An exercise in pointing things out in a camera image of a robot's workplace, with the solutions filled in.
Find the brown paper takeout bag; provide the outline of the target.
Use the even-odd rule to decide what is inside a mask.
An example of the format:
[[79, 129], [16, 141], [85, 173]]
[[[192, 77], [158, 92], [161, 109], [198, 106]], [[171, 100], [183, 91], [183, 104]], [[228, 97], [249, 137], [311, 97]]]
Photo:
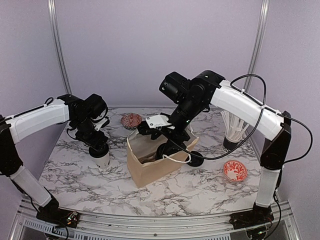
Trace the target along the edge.
[[127, 136], [127, 168], [137, 188], [143, 188], [178, 170], [189, 158], [186, 152], [180, 150], [154, 162], [140, 163], [140, 158], [156, 153], [157, 148], [167, 140], [163, 135], [152, 140], [150, 135], [141, 135], [138, 130]]

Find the brown cardboard cup carrier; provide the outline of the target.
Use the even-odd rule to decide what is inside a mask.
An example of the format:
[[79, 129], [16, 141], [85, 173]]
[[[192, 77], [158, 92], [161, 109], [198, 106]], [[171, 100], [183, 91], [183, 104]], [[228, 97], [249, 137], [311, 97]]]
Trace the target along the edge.
[[156, 157], [157, 157], [156, 153], [149, 154], [147, 156], [144, 156], [144, 157], [140, 158], [139, 162], [141, 164], [152, 163], [152, 162], [155, 162], [157, 160]]

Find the black coffee cup lid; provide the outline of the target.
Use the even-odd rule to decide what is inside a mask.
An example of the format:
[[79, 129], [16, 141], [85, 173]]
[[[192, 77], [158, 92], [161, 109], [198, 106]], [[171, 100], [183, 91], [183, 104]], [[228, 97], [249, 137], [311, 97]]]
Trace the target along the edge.
[[160, 160], [163, 158], [163, 155], [170, 156], [170, 155], [175, 154], [179, 151], [180, 151], [180, 149], [177, 146], [175, 146], [171, 143], [168, 143], [168, 142], [163, 143], [157, 148], [156, 154], [155, 154], [155, 159]]

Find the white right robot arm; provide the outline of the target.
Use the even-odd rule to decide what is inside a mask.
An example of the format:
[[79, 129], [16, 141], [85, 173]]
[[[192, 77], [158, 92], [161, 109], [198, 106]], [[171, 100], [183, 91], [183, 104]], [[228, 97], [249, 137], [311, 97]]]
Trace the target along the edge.
[[227, 81], [211, 70], [205, 70], [193, 79], [174, 71], [164, 78], [159, 90], [177, 105], [170, 115], [161, 113], [146, 118], [152, 134], [162, 134], [167, 138], [163, 156], [171, 149], [190, 153], [184, 145], [185, 129], [211, 105], [235, 115], [265, 137], [266, 149], [260, 158], [262, 173], [255, 207], [247, 214], [252, 224], [260, 223], [267, 216], [289, 149], [290, 114], [269, 108], [264, 101], [258, 101], [235, 87], [233, 81]]

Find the right arm base board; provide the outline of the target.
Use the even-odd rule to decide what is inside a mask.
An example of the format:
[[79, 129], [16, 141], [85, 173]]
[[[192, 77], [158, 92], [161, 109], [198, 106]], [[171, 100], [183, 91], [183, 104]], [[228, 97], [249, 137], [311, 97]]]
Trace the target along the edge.
[[229, 223], [237, 230], [271, 223], [274, 219], [271, 208], [257, 208], [231, 214]]

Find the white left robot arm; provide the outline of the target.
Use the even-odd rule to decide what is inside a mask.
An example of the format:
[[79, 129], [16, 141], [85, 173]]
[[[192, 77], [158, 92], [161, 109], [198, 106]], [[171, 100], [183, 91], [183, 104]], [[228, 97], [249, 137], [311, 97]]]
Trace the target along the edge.
[[108, 106], [98, 94], [81, 99], [72, 94], [50, 97], [39, 106], [0, 118], [0, 172], [29, 196], [53, 223], [63, 219], [56, 198], [42, 186], [25, 166], [17, 146], [55, 125], [69, 124], [68, 132], [88, 147], [90, 157], [100, 168], [110, 160]]

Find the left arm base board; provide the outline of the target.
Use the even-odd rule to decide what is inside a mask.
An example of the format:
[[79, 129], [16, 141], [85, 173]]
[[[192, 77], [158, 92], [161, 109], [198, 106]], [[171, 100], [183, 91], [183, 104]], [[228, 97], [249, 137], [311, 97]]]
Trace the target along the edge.
[[79, 223], [80, 213], [77, 211], [57, 209], [56, 211], [39, 211], [36, 214], [38, 220], [56, 224], [59, 227], [76, 228]]

